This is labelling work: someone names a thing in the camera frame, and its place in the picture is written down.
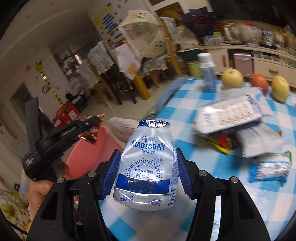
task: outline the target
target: blue checkered tablecloth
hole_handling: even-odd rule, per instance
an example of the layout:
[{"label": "blue checkered tablecloth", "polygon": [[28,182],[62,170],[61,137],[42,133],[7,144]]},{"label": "blue checkered tablecloth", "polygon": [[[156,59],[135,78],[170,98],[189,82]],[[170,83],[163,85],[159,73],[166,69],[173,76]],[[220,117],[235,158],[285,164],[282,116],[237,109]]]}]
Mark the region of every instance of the blue checkered tablecloth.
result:
[{"label": "blue checkered tablecloth", "polygon": [[[181,148],[187,160],[194,161],[214,177],[229,179],[237,176],[255,202],[274,240],[286,226],[296,209],[296,95],[290,94],[286,104],[273,101],[267,94],[274,116],[264,117],[266,125],[275,131],[282,130],[286,144],[282,150],[292,152],[293,163],[287,183],[281,187],[279,181],[258,181],[249,183],[250,158],[241,156],[241,150],[224,155],[211,144],[196,137],[192,122],[200,106],[216,100],[216,93],[203,93],[202,80],[187,80],[156,119],[170,122],[176,147]],[[196,200],[184,193],[178,182],[175,204],[170,209],[155,212],[132,210],[113,199],[113,191],[100,202],[107,227],[119,241],[183,241],[186,239],[192,221]],[[221,199],[216,198],[216,211],[212,239],[218,236]]]}]

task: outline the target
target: ceiling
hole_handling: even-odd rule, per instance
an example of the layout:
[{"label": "ceiling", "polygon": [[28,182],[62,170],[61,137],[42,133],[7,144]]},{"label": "ceiling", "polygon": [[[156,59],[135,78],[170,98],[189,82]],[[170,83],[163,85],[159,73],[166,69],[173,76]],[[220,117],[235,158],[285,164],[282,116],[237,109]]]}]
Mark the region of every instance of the ceiling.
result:
[{"label": "ceiling", "polygon": [[53,54],[97,35],[87,15],[93,0],[30,0],[0,40],[0,90],[26,60],[49,46]]}]

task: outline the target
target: apple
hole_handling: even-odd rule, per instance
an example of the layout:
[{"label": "apple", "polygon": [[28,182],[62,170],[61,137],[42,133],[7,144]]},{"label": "apple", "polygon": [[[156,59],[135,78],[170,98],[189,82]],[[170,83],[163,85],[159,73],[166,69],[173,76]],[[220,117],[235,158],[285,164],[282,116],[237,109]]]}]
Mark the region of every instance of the apple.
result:
[{"label": "apple", "polygon": [[272,96],[279,102],[285,102],[290,94],[290,87],[288,82],[279,75],[275,76],[271,83]]},{"label": "apple", "polygon": [[238,70],[229,68],[224,71],[221,81],[223,83],[224,90],[230,88],[241,88],[244,82],[244,77]]},{"label": "apple", "polygon": [[253,74],[250,83],[252,86],[260,87],[262,89],[263,94],[266,95],[268,89],[268,81],[263,75]]}]

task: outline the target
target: foil seal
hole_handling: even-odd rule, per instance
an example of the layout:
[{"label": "foil seal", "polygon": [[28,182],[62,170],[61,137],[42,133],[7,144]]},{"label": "foil seal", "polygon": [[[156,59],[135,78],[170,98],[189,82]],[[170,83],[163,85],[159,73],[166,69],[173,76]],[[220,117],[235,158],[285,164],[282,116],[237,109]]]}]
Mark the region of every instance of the foil seal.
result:
[{"label": "foil seal", "polygon": [[163,121],[163,120],[141,120],[139,122],[139,126],[148,126],[148,127],[164,127],[166,125],[169,125],[170,123]]},{"label": "foil seal", "polygon": [[[92,116],[86,116],[85,119],[88,120]],[[91,144],[95,144],[98,140],[98,127],[102,124],[102,121],[105,117],[105,114],[97,115],[99,118],[98,124],[96,124],[94,127],[90,128],[89,130],[85,131],[82,134],[79,134],[78,137],[80,139],[83,139]]]}]

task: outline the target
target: trash can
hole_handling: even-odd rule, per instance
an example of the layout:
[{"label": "trash can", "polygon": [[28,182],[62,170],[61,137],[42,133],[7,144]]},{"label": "trash can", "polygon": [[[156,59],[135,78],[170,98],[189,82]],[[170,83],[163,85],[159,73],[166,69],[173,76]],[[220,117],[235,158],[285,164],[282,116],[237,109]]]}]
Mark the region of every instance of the trash can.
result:
[{"label": "trash can", "polygon": [[200,79],[202,74],[200,71],[200,63],[197,60],[186,61],[190,76]]}]

